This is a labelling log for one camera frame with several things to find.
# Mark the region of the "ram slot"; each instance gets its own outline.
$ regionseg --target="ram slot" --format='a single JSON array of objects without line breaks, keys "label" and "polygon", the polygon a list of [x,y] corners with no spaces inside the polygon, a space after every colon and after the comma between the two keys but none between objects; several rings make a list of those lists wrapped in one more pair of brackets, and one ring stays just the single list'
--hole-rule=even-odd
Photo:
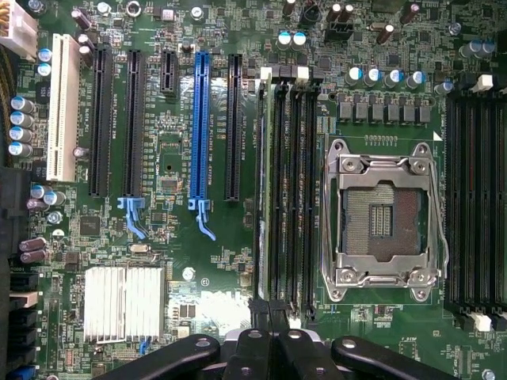
[{"label": "ram slot", "polygon": [[125,113],[127,123],[124,148],[123,195],[141,196],[143,175],[144,93],[146,61],[138,50],[128,52]]},{"label": "ram slot", "polygon": [[239,201],[239,179],[242,149],[242,55],[229,55],[229,76],[227,78],[227,129],[225,155],[226,201]]},{"label": "ram slot", "polygon": [[271,299],[284,290],[284,140],[286,84],[276,85],[273,117],[273,154],[271,156],[271,220],[269,222],[269,271]]},{"label": "ram slot", "polygon": [[285,294],[293,306],[299,305],[298,287],[301,272],[301,245],[299,243],[299,175],[301,112],[303,92],[295,86],[289,94],[291,102],[291,121],[288,142],[288,204],[287,204],[287,282]]},{"label": "ram slot", "polygon": [[207,51],[196,53],[194,65],[192,162],[190,167],[189,210],[197,211],[200,232],[213,241],[215,235],[206,227],[208,210],[208,123],[211,57]]},{"label": "ram slot", "polygon": [[180,64],[175,51],[163,51],[160,67],[160,92],[176,98],[179,87]]},{"label": "ram slot", "polygon": [[106,197],[109,194],[112,112],[112,52],[109,45],[95,49],[92,91],[88,191],[91,196]]}]

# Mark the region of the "electrolytic capacitor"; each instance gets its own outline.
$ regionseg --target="electrolytic capacitor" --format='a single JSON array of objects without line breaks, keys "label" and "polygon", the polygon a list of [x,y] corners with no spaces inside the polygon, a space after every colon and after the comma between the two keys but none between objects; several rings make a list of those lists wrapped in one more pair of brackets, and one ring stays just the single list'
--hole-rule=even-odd
[{"label": "electrolytic capacitor", "polygon": [[10,122],[14,125],[19,125],[20,127],[31,128],[34,120],[26,113],[15,111],[10,114]]},{"label": "electrolytic capacitor", "polygon": [[454,85],[452,84],[452,82],[443,82],[443,83],[440,83],[439,85],[436,85],[434,88],[435,90],[435,93],[437,95],[447,95],[448,93],[450,93],[452,91],[452,89],[454,89]]},{"label": "electrolytic capacitor", "polygon": [[399,70],[392,70],[388,75],[383,79],[384,85],[392,89],[402,80],[402,74]]},{"label": "electrolytic capacitor", "polygon": [[93,52],[87,46],[79,47],[79,54],[82,58],[82,61],[88,66],[91,67],[93,65]]},{"label": "electrolytic capacitor", "polygon": [[363,71],[359,67],[352,67],[347,74],[345,74],[345,83],[349,86],[355,86],[363,76]]},{"label": "electrolytic capacitor", "polygon": [[282,8],[282,14],[285,17],[289,17],[294,12],[295,0],[285,0],[284,7]]},{"label": "electrolytic capacitor", "polygon": [[10,128],[9,137],[14,141],[19,141],[20,143],[29,143],[32,141],[32,132],[28,129],[15,125]]},{"label": "electrolytic capacitor", "polygon": [[354,7],[347,4],[338,16],[338,22],[347,22],[354,12]]},{"label": "electrolytic capacitor", "polygon": [[62,192],[46,192],[44,194],[44,203],[49,206],[60,206],[65,202],[66,196]]},{"label": "electrolytic capacitor", "polygon": [[391,37],[391,34],[395,31],[395,27],[391,24],[387,24],[383,27],[383,29],[379,32],[379,35],[377,36],[377,43],[379,45],[385,44],[387,40],[389,40],[389,37]]},{"label": "electrolytic capacitor", "polygon": [[459,48],[459,55],[461,55],[464,58],[470,58],[473,55],[476,55],[479,53],[482,49],[482,43],[481,41],[473,40],[470,41],[468,44],[463,45]]},{"label": "electrolytic capacitor", "polygon": [[297,32],[292,37],[292,43],[291,48],[293,51],[301,51],[304,48],[304,45],[307,42],[307,37],[304,35],[303,32]]},{"label": "electrolytic capacitor", "polygon": [[21,263],[23,263],[23,264],[31,264],[31,263],[37,263],[40,261],[44,261],[46,256],[47,256],[47,253],[46,253],[45,249],[38,249],[37,251],[23,252],[19,256],[19,260],[21,260]]},{"label": "electrolytic capacitor", "polygon": [[30,196],[36,200],[41,200],[44,198],[44,194],[46,192],[52,192],[53,189],[50,186],[46,186],[43,184],[34,184],[30,189]]},{"label": "electrolytic capacitor", "polygon": [[292,40],[291,33],[281,32],[278,35],[278,39],[276,40],[276,47],[281,51],[287,50],[291,46],[291,40]]},{"label": "electrolytic capacitor", "polygon": [[80,146],[76,146],[74,150],[72,150],[72,154],[76,158],[85,158],[88,157],[88,154],[90,153],[90,149],[88,148],[81,148]]},{"label": "electrolytic capacitor", "polygon": [[410,89],[416,89],[425,81],[425,75],[421,71],[415,71],[405,80],[406,86]]},{"label": "electrolytic capacitor", "polygon": [[341,12],[341,5],[340,4],[333,4],[330,7],[330,10],[327,12],[326,21],[327,22],[333,22],[338,19],[338,16],[340,16]]},{"label": "electrolytic capacitor", "polygon": [[30,157],[33,153],[33,148],[29,144],[14,141],[9,145],[9,153],[18,157]]},{"label": "electrolytic capacitor", "polygon": [[42,249],[46,246],[46,239],[43,237],[35,237],[33,239],[24,240],[19,243],[19,249],[22,252],[35,251],[36,249]]},{"label": "electrolytic capacitor", "polygon": [[13,110],[24,113],[32,113],[35,110],[33,102],[28,99],[24,99],[23,97],[13,97],[10,100],[10,106]]},{"label": "electrolytic capacitor", "polygon": [[378,69],[370,69],[368,72],[363,76],[363,82],[368,87],[373,87],[378,83],[380,79],[380,72]]},{"label": "electrolytic capacitor", "polygon": [[407,5],[402,11],[402,16],[399,18],[400,24],[405,25],[411,22],[417,16],[420,10],[421,7],[416,3]]},{"label": "electrolytic capacitor", "polygon": [[49,205],[40,199],[29,199],[26,201],[26,208],[30,211],[47,211],[49,210]]}]

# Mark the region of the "white pci slot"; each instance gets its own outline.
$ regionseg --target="white pci slot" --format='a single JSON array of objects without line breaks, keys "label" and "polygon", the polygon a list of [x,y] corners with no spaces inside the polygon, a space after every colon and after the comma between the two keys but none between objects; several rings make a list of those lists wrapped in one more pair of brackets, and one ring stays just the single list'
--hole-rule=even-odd
[{"label": "white pci slot", "polygon": [[53,35],[46,180],[74,182],[72,151],[78,135],[79,45],[68,34]]}]

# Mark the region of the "green circuit board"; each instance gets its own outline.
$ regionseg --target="green circuit board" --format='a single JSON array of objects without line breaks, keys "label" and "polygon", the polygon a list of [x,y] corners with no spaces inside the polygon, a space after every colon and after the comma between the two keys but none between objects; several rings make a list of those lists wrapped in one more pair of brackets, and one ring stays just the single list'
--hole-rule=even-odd
[{"label": "green circuit board", "polygon": [[[48,241],[48,258],[38,265],[19,266],[16,271],[40,273],[40,324],[36,365],[39,379],[53,374],[59,380],[86,380],[122,363],[136,359],[139,341],[97,346],[83,332],[84,278],[87,269],[106,267],[162,268],[164,273],[164,334],[152,342],[150,350],[170,344],[189,333],[206,333],[223,339],[231,329],[250,326],[248,299],[256,293],[254,283],[254,197],[256,134],[260,120],[257,103],[261,67],[276,64],[318,67],[325,73],[318,96],[317,165],[322,163],[329,141],[343,138],[353,153],[407,155],[418,143],[427,143],[438,171],[440,197],[444,202],[445,102],[433,92],[435,83],[452,78],[461,70],[495,71],[499,62],[490,59],[461,59],[458,48],[475,37],[494,38],[494,31],[507,24],[501,2],[473,0],[465,6],[448,7],[440,1],[423,1],[416,21],[402,28],[399,13],[372,12],[368,0],[350,2],[355,7],[354,33],[344,43],[325,42],[320,24],[299,27],[297,2],[291,17],[282,17],[281,1],[263,0],[154,0],[139,1],[143,12],[137,18],[125,13],[125,0],[111,0],[111,13],[97,13],[97,2],[61,0],[48,2],[40,18],[39,48],[50,48],[53,33],[76,33],[70,17],[73,8],[86,10],[98,38],[107,38],[114,54],[112,139],[109,164],[109,196],[93,198],[88,189],[88,162],[77,161],[74,183],[51,183],[64,192],[63,214],[54,226],[46,213],[33,213],[33,237]],[[319,4],[324,10],[327,4]],[[190,10],[200,6],[204,20],[195,23]],[[172,10],[173,18],[163,21],[156,9]],[[483,15],[488,8],[489,17]],[[372,22],[391,21],[397,32],[384,45],[375,44],[377,33],[368,29]],[[463,31],[451,36],[448,25],[459,21]],[[280,31],[304,31],[307,46],[298,53],[279,51]],[[210,240],[199,231],[196,214],[187,208],[193,121],[194,54],[180,54],[180,92],[168,101],[159,92],[160,52],[178,51],[188,39],[198,51],[212,54],[212,95],[209,117],[208,198],[211,200],[208,227],[216,235]],[[125,144],[125,90],[127,51],[139,49],[147,57],[146,96],[143,131],[142,194],[146,200],[139,224],[147,232],[140,241],[126,227],[125,212],[117,207],[121,197]],[[241,102],[242,154],[241,188],[237,203],[223,201],[224,156],[226,152],[227,55],[243,54]],[[350,89],[344,83],[352,66],[422,70],[426,82],[417,91],[370,90],[359,85]],[[41,77],[36,65],[22,63],[17,94],[36,98]],[[90,113],[93,75],[84,65],[80,74],[77,146],[90,146]],[[382,104],[430,107],[430,122],[424,126],[356,123],[339,120],[337,102],[363,97]],[[34,155],[17,159],[15,165],[44,162],[47,153],[47,113],[36,115]],[[316,178],[316,226],[321,214],[322,181]],[[320,228],[315,228],[318,235]],[[133,244],[148,244],[149,253],[133,253]],[[315,256],[320,249],[315,247]],[[185,281],[183,271],[194,276]],[[444,309],[444,285],[440,281],[426,302],[415,302],[410,293],[399,289],[359,289],[349,291],[344,302],[330,301],[316,266],[314,270],[316,318],[292,316],[295,323],[314,329],[325,342],[343,335],[362,336],[403,355],[420,360],[462,379],[479,380],[485,369],[496,379],[507,376],[507,335],[505,332],[464,332],[454,325]]]}]

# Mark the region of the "black capacitor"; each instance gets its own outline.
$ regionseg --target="black capacitor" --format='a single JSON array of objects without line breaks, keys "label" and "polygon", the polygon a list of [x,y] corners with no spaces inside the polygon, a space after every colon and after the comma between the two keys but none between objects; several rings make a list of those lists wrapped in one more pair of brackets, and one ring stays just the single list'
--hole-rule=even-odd
[{"label": "black capacitor", "polygon": [[37,251],[23,252],[21,256],[19,256],[19,259],[23,264],[31,264],[44,261],[47,255],[48,254],[45,249],[38,249]]},{"label": "black capacitor", "polygon": [[341,12],[341,5],[338,4],[338,3],[333,4],[330,7],[330,10],[327,13],[326,21],[327,22],[336,21],[336,19],[338,18],[338,16],[340,16],[340,12]]},{"label": "black capacitor", "polygon": [[416,17],[420,10],[421,7],[415,2],[408,4],[402,11],[402,16],[399,18],[399,22],[404,25],[408,24],[414,19],[414,17]]},{"label": "black capacitor", "polygon": [[284,8],[282,8],[282,13],[285,17],[289,17],[292,12],[294,12],[295,0],[285,0]]},{"label": "black capacitor", "polygon": [[74,19],[78,27],[82,30],[88,30],[92,26],[92,23],[86,15],[80,9],[73,9],[71,12],[71,17]]},{"label": "black capacitor", "polygon": [[43,237],[35,237],[30,240],[24,240],[19,243],[19,249],[22,252],[35,251],[37,249],[42,249],[46,246],[46,239]]},{"label": "black capacitor", "polygon": [[87,46],[79,47],[79,54],[82,58],[82,61],[88,66],[91,67],[93,65],[93,52]]}]

